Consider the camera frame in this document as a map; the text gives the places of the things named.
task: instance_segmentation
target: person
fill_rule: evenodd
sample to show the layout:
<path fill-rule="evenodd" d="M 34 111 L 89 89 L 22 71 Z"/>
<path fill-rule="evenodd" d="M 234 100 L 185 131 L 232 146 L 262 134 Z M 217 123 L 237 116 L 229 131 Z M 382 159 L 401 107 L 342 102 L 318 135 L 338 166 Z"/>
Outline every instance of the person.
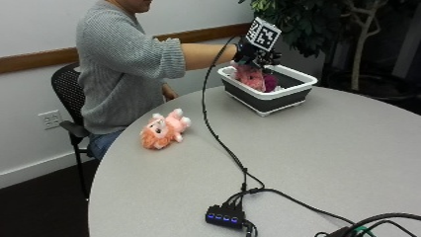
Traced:
<path fill-rule="evenodd" d="M 88 150 L 98 160 L 126 126 L 164 100 L 177 98 L 164 79 L 209 67 L 224 46 L 148 36 L 136 14 L 148 12 L 152 2 L 98 0 L 77 23 L 81 115 L 90 132 Z M 216 64 L 238 57 L 240 51 L 228 44 Z"/>

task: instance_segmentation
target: gray table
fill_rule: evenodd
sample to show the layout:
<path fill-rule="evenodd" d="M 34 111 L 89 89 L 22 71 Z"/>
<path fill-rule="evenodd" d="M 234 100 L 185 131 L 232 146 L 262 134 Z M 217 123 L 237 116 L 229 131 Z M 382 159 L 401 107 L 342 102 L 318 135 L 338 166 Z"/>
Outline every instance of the gray table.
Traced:
<path fill-rule="evenodd" d="M 421 117 L 375 100 L 313 88 L 306 102 L 261 118 L 224 88 L 205 93 L 210 125 L 268 188 L 360 221 L 386 212 L 421 214 Z M 140 131 L 153 113 L 182 108 L 184 141 L 152 151 Z M 98 166 L 88 219 L 90 237 L 244 237 L 210 225 L 208 207 L 240 191 L 242 173 L 205 127 L 201 92 L 164 104 L 124 131 Z M 258 184 L 249 179 L 249 187 Z M 346 223 L 284 197 L 245 197 L 261 237 L 310 237 Z M 421 223 L 394 219 L 421 235 Z M 390 225 L 377 236 L 406 236 Z"/>

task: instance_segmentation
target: wall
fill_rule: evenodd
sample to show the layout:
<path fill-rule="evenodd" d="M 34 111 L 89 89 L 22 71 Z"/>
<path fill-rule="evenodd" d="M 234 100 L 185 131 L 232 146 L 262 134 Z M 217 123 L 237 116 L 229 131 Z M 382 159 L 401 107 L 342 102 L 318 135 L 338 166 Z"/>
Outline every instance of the wall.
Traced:
<path fill-rule="evenodd" d="M 0 57 L 74 47 L 76 22 L 93 2 L 0 0 L 0 28 L 5 29 Z M 172 0 L 154 1 L 152 10 L 138 18 L 150 35 L 162 35 L 245 23 L 253 19 L 253 13 L 249 5 L 238 5 L 237 1 L 213 0 L 198 5 L 194 0 Z M 214 42 L 225 43 L 225 39 L 206 43 Z M 282 42 L 277 47 L 284 65 L 318 77 L 322 57 L 304 58 Z M 38 118 L 40 113 L 60 110 L 62 119 L 69 119 L 50 86 L 60 67 L 0 74 L 0 189 L 74 164 L 66 132 L 60 128 L 44 130 Z M 217 68 L 208 87 L 221 85 Z M 184 78 L 168 83 L 185 95 L 201 89 L 205 73 L 206 70 L 189 71 Z"/>

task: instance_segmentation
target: white basket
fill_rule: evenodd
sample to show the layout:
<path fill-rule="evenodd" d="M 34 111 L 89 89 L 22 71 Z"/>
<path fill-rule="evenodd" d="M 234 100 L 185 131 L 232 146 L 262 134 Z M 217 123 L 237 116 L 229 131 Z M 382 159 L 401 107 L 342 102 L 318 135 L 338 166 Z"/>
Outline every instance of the white basket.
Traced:
<path fill-rule="evenodd" d="M 280 90 L 268 93 L 254 90 L 232 78 L 236 72 L 233 66 L 218 70 L 226 93 L 250 107 L 262 117 L 281 109 L 304 103 L 312 86 L 317 83 L 317 79 L 313 76 L 281 65 L 268 66 L 266 68 L 273 71 L 281 87 Z"/>

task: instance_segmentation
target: man's hand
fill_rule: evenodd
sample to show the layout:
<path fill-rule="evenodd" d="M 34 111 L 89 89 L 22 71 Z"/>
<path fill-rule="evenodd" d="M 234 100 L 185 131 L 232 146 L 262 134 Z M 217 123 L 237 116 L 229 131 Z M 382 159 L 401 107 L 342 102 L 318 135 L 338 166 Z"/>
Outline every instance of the man's hand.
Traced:
<path fill-rule="evenodd" d="M 161 94 L 165 97 L 166 102 L 178 97 L 178 95 L 174 93 L 166 83 L 161 85 Z"/>

